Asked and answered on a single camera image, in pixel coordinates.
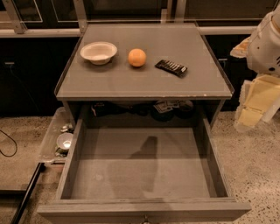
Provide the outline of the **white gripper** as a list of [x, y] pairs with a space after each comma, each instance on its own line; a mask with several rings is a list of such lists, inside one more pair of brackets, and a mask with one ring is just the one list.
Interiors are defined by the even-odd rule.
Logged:
[[248, 68], [259, 73], [241, 86], [234, 127], [239, 132], [252, 130], [260, 121], [269, 122], [280, 108], [280, 12], [268, 13], [252, 32], [230, 52], [246, 58]]

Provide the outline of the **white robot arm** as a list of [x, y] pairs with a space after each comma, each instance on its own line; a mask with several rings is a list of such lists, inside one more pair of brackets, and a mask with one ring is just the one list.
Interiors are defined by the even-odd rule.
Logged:
[[280, 6], [230, 55], [245, 58], [248, 68], [257, 73], [253, 80], [243, 82], [234, 117], [235, 129], [246, 132], [260, 121], [269, 122], [280, 107]]

